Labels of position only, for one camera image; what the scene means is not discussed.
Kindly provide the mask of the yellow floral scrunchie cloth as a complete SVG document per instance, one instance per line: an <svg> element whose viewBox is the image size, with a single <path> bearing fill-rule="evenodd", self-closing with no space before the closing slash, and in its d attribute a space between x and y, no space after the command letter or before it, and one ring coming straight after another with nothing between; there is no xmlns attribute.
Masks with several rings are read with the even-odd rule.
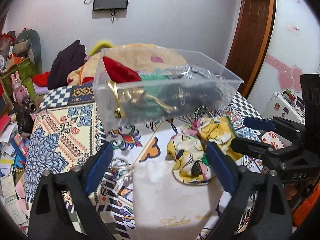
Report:
<svg viewBox="0 0 320 240"><path fill-rule="evenodd" d="M184 184L205 185L215 178L202 141L214 142L223 154L237 161L242 154L231 149L236 137L230 119L201 117L191 125L181 128L181 133L171 137L167 145L167 158L175 163L174 177Z"/></svg>

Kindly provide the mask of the white drawstring pouch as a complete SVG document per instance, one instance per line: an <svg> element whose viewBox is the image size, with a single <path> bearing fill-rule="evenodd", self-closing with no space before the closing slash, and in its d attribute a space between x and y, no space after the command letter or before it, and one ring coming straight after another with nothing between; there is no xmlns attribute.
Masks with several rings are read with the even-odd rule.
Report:
<svg viewBox="0 0 320 240"><path fill-rule="evenodd" d="M220 182L214 178L207 185L184 184L174 177L173 165L169 160L135 165L112 160L115 192L124 184L133 186L133 239L197 239L208 220L217 217Z"/></svg>

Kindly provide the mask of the black hat with silver chains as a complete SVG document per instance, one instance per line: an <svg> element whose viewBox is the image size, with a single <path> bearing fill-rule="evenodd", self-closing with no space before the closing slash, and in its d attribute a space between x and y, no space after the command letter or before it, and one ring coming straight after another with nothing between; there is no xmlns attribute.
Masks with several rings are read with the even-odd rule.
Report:
<svg viewBox="0 0 320 240"><path fill-rule="evenodd" d="M167 105L176 106L177 114L192 112L200 105L213 107L223 98L217 77L206 68L185 64L159 70L158 74L169 78L158 97Z"/></svg>

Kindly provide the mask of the green knitted cloth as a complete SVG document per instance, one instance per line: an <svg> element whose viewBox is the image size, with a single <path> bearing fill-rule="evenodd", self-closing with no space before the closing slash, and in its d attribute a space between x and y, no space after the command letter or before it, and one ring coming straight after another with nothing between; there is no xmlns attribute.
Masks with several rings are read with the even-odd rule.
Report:
<svg viewBox="0 0 320 240"><path fill-rule="evenodd" d="M164 85L155 86L159 80L168 80L165 75L142 75L141 81L133 82L130 91L132 99L129 100L126 114L129 119L154 119L176 111L176 107L164 103L158 95L166 88Z"/></svg>

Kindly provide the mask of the wooden door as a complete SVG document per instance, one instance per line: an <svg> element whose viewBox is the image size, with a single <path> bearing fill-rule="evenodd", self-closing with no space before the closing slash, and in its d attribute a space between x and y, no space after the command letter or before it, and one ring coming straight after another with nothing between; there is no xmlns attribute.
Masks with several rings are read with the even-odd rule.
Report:
<svg viewBox="0 0 320 240"><path fill-rule="evenodd" d="M238 91L245 98L249 96L262 67L275 13L276 0L241 0L226 67L243 79Z"/></svg>

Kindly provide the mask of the white cabinet with heart stickers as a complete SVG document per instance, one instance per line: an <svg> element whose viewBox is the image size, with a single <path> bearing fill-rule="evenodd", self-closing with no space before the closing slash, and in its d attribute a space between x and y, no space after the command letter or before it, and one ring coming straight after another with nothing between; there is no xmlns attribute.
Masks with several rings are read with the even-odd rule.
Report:
<svg viewBox="0 0 320 240"><path fill-rule="evenodd" d="M305 0L276 0L268 50L249 103L264 117L286 117L280 93L302 97L300 75L319 69L319 22Z"/></svg>

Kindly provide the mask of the gold ribbon pouch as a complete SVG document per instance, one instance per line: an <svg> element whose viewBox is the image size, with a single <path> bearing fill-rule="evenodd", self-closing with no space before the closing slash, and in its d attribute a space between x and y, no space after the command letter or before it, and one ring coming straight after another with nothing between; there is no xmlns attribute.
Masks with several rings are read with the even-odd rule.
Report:
<svg viewBox="0 0 320 240"><path fill-rule="evenodd" d="M178 110L176 106L167 105L142 87L119 89L114 81L108 81L107 85L115 99L114 117L117 119L133 119L139 116L157 119Z"/></svg>

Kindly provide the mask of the pink rabbit doll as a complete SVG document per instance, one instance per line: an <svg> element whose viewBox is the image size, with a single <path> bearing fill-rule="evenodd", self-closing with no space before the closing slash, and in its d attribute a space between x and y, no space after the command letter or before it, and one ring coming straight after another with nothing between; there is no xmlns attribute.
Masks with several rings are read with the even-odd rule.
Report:
<svg viewBox="0 0 320 240"><path fill-rule="evenodd" d="M11 74L11 80L14 101L21 105L25 99L30 98L28 90L22 85L22 80L19 77L18 71L16 71L15 74Z"/></svg>

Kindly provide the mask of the clear plastic storage bin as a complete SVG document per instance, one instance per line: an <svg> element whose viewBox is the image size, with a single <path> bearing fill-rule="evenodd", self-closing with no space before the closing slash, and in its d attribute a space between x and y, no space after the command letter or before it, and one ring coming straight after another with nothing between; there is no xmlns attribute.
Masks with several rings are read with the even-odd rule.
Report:
<svg viewBox="0 0 320 240"><path fill-rule="evenodd" d="M243 83L198 51L124 46L103 49L93 93L104 130L229 105Z"/></svg>

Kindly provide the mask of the red velvet pouch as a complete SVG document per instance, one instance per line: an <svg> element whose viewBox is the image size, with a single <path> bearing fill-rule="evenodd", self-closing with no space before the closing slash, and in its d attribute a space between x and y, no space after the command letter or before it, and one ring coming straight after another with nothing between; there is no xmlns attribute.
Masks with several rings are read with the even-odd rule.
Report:
<svg viewBox="0 0 320 240"><path fill-rule="evenodd" d="M110 79L116 83L138 82L141 77L134 70L109 57L103 57L103 63Z"/></svg>

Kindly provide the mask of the dark purple garment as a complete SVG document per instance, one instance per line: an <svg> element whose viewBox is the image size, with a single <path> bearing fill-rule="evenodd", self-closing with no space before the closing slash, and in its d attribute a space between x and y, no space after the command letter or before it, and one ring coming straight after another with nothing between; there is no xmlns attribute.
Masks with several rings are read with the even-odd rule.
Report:
<svg viewBox="0 0 320 240"><path fill-rule="evenodd" d="M60 51L53 61L50 74L47 78L49 90L67 86L68 75L84 64L86 48L80 44L80 40L74 41L64 50Z"/></svg>

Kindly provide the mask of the green gift box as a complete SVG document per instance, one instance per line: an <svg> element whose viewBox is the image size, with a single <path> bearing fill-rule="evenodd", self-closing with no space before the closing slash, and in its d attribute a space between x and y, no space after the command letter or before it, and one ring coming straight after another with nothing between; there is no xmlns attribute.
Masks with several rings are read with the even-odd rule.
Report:
<svg viewBox="0 0 320 240"><path fill-rule="evenodd" d="M13 95L12 90L12 79L11 74L15 74L15 72L19 72L19 77L22 80L23 85L25 85L25 80L27 78L32 78L36 74L39 74L39 67L36 64L33 64L29 58L25 59L24 61L20 62L18 65L11 67L7 72L1 74L3 87L8 94L8 96Z"/></svg>

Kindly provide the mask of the yellow plush headband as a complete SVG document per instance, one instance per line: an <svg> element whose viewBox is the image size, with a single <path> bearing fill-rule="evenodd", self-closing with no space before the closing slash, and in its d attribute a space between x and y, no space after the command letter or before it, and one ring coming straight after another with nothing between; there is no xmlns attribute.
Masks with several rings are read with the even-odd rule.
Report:
<svg viewBox="0 0 320 240"><path fill-rule="evenodd" d="M105 48L109 49L109 48L113 48L113 47L114 47L114 44L111 41L109 41L109 40L100 40L93 46L93 48L90 50L89 53L87 53L87 55L88 56L93 56L96 53L101 52L102 49L105 49Z"/></svg>

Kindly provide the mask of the beige blanket on bed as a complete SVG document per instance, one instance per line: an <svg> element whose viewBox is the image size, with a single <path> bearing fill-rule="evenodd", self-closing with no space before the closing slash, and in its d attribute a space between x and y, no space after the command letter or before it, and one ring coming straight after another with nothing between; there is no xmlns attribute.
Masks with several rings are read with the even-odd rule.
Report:
<svg viewBox="0 0 320 240"><path fill-rule="evenodd" d="M175 50L155 44L134 43L105 48L91 55L81 67L68 74L68 85L75 86L92 81L102 56L107 56L136 72L152 72L156 69L182 66L187 63Z"/></svg>

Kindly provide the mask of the grey plush toy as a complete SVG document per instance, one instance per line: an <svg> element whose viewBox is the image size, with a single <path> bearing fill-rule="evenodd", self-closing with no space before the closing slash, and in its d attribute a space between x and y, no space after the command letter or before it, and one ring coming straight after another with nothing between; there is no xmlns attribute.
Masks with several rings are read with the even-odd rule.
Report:
<svg viewBox="0 0 320 240"><path fill-rule="evenodd" d="M27 56L38 72L42 72L41 41L35 30L25 30L16 37L13 53L19 57Z"/></svg>

